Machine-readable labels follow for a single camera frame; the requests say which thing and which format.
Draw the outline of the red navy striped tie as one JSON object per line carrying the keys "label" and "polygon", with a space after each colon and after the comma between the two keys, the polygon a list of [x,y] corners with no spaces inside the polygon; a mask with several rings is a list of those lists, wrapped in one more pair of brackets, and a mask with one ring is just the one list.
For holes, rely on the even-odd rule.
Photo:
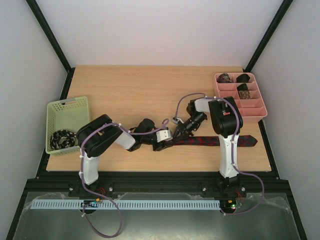
{"label": "red navy striped tie", "polygon": [[[258,140],[251,135],[240,135],[237,140],[238,147],[254,147]],[[190,136],[181,140],[172,140],[172,146],[206,146],[219,147],[218,136]]]}

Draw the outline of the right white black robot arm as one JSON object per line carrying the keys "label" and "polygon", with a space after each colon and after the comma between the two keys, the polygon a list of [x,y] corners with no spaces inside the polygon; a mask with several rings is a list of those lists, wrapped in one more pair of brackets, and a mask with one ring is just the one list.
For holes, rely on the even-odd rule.
{"label": "right white black robot arm", "polygon": [[173,140],[179,141],[192,136],[201,123],[208,119],[206,113],[209,113],[220,144],[221,180],[218,183],[218,191],[224,196],[229,196],[235,191],[238,183],[237,144],[240,129],[243,127],[243,119],[235,99],[232,96],[198,98],[191,100],[186,110],[190,115],[187,121],[181,122],[174,118],[177,127]]}

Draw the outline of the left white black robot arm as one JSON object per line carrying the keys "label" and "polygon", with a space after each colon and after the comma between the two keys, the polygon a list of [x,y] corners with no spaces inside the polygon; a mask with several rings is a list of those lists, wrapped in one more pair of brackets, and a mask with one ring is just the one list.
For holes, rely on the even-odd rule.
{"label": "left white black robot arm", "polygon": [[99,178],[98,168],[101,155],[112,145],[117,144],[132,152],[141,145],[152,145],[157,151],[165,143],[173,139],[172,132],[167,127],[168,119],[157,128],[148,118],[143,119],[137,127],[125,129],[120,123],[115,123],[106,114],[83,126],[76,138],[80,147],[79,177],[83,184],[91,185]]}

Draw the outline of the dark floral rolled tie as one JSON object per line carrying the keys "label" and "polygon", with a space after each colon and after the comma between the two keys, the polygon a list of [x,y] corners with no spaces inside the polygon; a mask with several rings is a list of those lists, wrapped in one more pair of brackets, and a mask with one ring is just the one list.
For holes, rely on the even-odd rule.
{"label": "dark floral rolled tie", "polygon": [[216,80],[219,84],[232,83],[230,76],[227,73],[222,73],[217,77]]}

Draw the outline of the brown patterned rolled tie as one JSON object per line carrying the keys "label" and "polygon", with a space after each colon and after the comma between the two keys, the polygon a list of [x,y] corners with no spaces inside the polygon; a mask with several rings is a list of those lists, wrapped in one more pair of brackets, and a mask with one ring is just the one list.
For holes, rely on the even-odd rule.
{"label": "brown patterned rolled tie", "polygon": [[240,100],[249,100],[251,98],[250,91],[238,91]]}

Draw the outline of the pink divided organizer tray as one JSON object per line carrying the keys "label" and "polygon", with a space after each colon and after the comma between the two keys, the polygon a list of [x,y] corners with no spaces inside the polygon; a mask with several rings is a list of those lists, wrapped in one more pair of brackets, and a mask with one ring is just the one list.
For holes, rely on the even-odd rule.
{"label": "pink divided organizer tray", "polygon": [[257,80],[252,73],[217,73],[213,87],[216,96],[234,98],[245,123],[258,123],[268,115]]}

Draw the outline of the black rolled tie middle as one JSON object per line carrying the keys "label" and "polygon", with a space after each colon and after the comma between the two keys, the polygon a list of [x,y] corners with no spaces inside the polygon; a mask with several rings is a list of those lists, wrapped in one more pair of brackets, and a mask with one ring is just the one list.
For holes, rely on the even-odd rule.
{"label": "black rolled tie middle", "polygon": [[238,92],[240,92],[240,91],[248,91],[248,90],[249,90],[249,88],[248,88],[246,83],[242,83],[237,87],[237,91]]}

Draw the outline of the black rolled tie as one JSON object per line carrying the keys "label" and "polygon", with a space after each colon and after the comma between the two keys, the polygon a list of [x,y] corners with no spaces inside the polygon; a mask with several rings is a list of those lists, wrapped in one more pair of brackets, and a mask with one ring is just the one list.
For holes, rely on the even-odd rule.
{"label": "black rolled tie", "polygon": [[237,83],[248,83],[250,81],[250,76],[246,73],[243,73],[241,75],[239,75],[237,78],[236,78],[236,82]]}
{"label": "black rolled tie", "polygon": [[240,91],[248,91],[248,90],[249,90],[249,88],[248,88],[246,83],[242,83],[237,87],[237,91],[238,92],[240,92]]}

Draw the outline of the black rolled tie back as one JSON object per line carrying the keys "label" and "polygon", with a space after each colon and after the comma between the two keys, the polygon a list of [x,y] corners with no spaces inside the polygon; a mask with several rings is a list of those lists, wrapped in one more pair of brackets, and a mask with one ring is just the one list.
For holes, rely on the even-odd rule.
{"label": "black rolled tie back", "polygon": [[236,82],[237,83],[248,83],[250,81],[250,76],[246,73],[243,73],[241,75],[239,75],[237,78],[236,78]]}

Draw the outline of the green plastic basket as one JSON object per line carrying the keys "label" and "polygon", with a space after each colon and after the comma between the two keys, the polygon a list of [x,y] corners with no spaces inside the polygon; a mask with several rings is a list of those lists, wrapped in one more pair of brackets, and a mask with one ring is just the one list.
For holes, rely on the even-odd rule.
{"label": "green plastic basket", "polygon": [[47,104],[45,151],[49,155],[61,156],[79,150],[78,143],[62,149],[53,149],[51,139],[55,132],[67,130],[77,133],[91,121],[90,107],[86,96],[58,100]]}

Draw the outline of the black white patterned tie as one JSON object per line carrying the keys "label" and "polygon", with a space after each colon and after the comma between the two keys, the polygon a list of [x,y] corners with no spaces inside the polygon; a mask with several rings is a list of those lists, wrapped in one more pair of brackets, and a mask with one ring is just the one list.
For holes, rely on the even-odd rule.
{"label": "black white patterned tie", "polygon": [[76,134],[70,130],[62,129],[55,131],[50,137],[52,150],[62,150],[75,146]]}

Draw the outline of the black aluminium frame rail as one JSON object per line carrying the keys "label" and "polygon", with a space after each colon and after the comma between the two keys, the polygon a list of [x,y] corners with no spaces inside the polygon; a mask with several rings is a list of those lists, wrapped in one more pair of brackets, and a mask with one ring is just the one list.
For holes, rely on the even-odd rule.
{"label": "black aluminium frame rail", "polygon": [[[248,193],[286,194],[292,197],[290,184],[272,172],[257,172],[255,177],[238,175],[237,185],[221,188],[216,172],[100,172],[88,189],[116,198],[125,193],[187,193],[204,198],[234,199]],[[23,195],[31,192],[67,193],[71,197],[90,196],[76,172],[48,172],[28,179]]]}

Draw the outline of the right black frame post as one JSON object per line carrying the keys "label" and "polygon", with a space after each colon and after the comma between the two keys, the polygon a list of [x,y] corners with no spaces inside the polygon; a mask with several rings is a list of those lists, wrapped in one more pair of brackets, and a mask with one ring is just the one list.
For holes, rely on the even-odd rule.
{"label": "right black frame post", "polygon": [[286,15],[287,11],[289,10],[293,2],[294,2],[293,0],[282,1],[272,21],[270,22],[268,28],[266,29],[262,39],[257,45],[257,48],[255,49],[253,55],[251,56],[247,66],[244,69],[242,69],[244,73],[250,73],[253,70],[254,66],[256,65],[257,61],[259,60],[260,56],[262,55],[263,51],[265,50],[266,46],[268,45],[273,34],[275,33],[276,29],[278,28],[279,24],[281,23],[282,19]]}

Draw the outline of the black frame post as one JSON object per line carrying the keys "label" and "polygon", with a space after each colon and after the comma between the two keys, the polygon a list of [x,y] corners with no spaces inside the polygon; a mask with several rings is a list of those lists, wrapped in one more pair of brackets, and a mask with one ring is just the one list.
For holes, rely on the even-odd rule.
{"label": "black frame post", "polygon": [[37,22],[39,23],[42,31],[44,32],[46,38],[48,39],[50,45],[52,46],[55,54],[57,55],[58,59],[60,60],[63,68],[69,74],[73,68],[69,64],[58,40],[56,39],[49,23],[47,22],[40,6],[38,5],[36,0],[26,0],[30,10],[32,11],[34,17],[36,18]]}
{"label": "black frame post", "polygon": [[251,56],[247,66],[244,69],[242,69],[244,73],[250,73],[253,70],[254,66],[256,65],[257,61],[259,60],[260,56],[262,55],[263,51],[265,50],[266,46],[268,45],[273,34],[275,33],[276,29],[278,28],[279,24],[281,23],[282,19],[286,15],[287,11],[289,10],[293,2],[294,2],[293,0],[282,1],[272,21],[270,22],[268,28],[266,29],[262,39],[257,45],[257,48],[255,49],[253,55]]}

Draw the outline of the left black frame post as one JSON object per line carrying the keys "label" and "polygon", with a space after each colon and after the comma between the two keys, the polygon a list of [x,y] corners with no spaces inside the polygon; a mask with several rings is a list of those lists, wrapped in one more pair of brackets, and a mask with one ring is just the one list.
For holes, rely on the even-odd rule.
{"label": "left black frame post", "polygon": [[36,18],[37,22],[39,23],[42,31],[44,32],[46,38],[48,39],[50,45],[52,46],[55,54],[57,55],[58,59],[60,60],[63,68],[69,74],[73,68],[69,64],[58,40],[56,39],[49,23],[47,22],[40,6],[38,5],[36,0],[26,0],[30,10],[32,11],[34,17]]}

